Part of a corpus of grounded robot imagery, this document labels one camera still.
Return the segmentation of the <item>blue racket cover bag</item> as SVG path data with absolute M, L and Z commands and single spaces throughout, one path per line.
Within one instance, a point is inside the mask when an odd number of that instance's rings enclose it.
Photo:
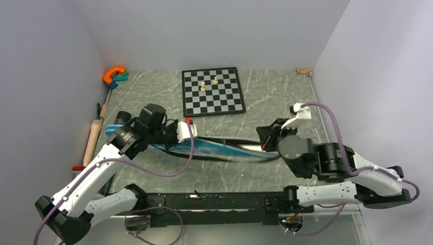
M 111 134 L 121 126 L 122 125 L 109 125 L 105 129 L 105 134 L 111 136 Z M 166 154 L 180 158 L 188 158 L 190 148 L 190 140 L 179 143 L 168 150 L 163 144 L 148 146 L 149 150 L 160 150 Z M 263 151 L 260 142 L 257 140 L 203 136 L 195 138 L 194 160 L 269 162 L 278 158 L 279 155 L 277 152 Z

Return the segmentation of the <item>black shuttlecock tube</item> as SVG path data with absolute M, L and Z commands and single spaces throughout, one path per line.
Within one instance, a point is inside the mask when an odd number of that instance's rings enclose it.
M 132 115 L 127 111 L 119 111 L 114 120 L 114 125 L 125 125 L 130 119 Z

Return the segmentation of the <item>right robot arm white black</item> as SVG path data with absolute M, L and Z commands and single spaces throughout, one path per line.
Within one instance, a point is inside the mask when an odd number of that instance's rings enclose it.
M 283 127 L 283 119 L 256 128 L 262 150 L 276 152 L 297 178 L 316 176 L 326 184 L 318 187 L 286 186 L 281 204 L 284 210 L 313 205 L 333 207 L 356 203 L 370 209 L 388 209 L 413 201 L 402 187 L 404 174 L 400 166 L 380 167 L 352 148 L 338 143 L 314 143 L 302 138 L 297 128 Z

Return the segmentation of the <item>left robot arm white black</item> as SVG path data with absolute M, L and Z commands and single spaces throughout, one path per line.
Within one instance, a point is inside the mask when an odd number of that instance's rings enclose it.
M 147 104 L 135 118 L 115 129 L 95 158 L 64 188 L 49 197 L 42 195 L 35 203 L 42 225 L 33 243 L 38 244 L 41 230 L 48 226 L 61 244 L 76 244 L 96 224 L 113 215 L 131 211 L 141 214 L 148 208 L 148 194 L 136 184 L 120 191 L 94 199 L 94 195 L 125 165 L 138 168 L 159 177 L 173 177 L 145 169 L 132 160 L 151 144 L 171 147 L 180 142 L 182 127 L 188 122 L 168 119 L 166 110 L 156 104 Z

